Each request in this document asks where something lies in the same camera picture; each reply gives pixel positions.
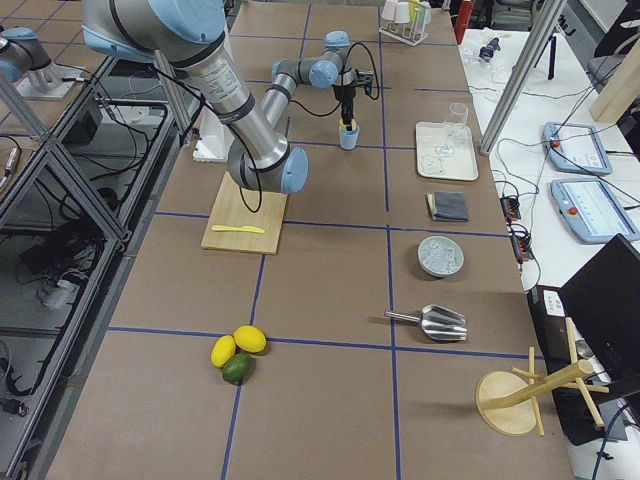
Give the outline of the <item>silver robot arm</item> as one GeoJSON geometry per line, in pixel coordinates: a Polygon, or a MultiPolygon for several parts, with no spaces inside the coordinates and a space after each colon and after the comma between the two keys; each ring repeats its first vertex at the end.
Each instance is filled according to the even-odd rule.
{"type": "Polygon", "coordinates": [[[140,63],[153,62],[160,52],[186,73],[234,137],[227,165],[241,188],[294,194],[305,185],[306,152],[275,129],[300,85],[333,90],[341,108],[342,145],[351,149],[356,143],[353,99],[358,88],[370,93],[377,79],[352,66],[354,46],[344,31],[328,33],[319,56],[277,62],[271,86],[256,101],[224,47],[222,2],[86,1],[83,13],[84,39],[93,50],[140,63]]]}
{"type": "Polygon", "coordinates": [[[80,67],[65,67],[51,59],[38,36],[27,27],[1,32],[1,74],[27,99],[61,100],[83,83],[80,67]]]}

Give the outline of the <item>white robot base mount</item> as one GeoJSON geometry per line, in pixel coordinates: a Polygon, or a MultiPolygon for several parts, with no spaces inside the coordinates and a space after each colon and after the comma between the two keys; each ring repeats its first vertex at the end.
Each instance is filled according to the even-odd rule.
{"type": "Polygon", "coordinates": [[[230,130],[208,109],[204,109],[198,126],[198,140],[193,159],[201,163],[226,163],[233,136],[230,130]]]}

